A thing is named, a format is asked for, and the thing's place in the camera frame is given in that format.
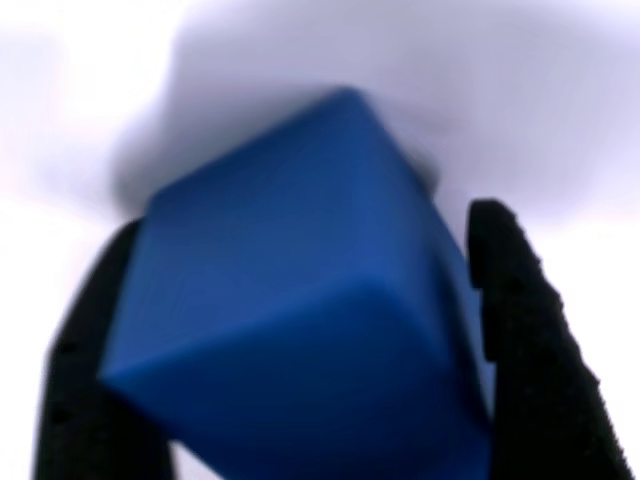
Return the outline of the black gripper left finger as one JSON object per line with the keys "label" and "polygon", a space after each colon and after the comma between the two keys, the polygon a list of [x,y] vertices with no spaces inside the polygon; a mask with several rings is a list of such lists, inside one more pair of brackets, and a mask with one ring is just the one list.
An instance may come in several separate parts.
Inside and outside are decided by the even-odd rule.
{"label": "black gripper left finger", "polygon": [[172,479],[167,437],[98,380],[139,224],[112,237],[49,350],[33,476],[37,480]]}

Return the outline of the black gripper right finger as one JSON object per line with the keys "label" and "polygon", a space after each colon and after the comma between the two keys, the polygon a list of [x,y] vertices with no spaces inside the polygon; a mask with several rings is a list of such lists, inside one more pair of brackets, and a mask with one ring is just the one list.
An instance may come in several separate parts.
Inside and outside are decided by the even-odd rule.
{"label": "black gripper right finger", "polygon": [[515,214],[473,201],[466,242],[484,355],[497,373],[491,478],[632,478],[599,381]]}

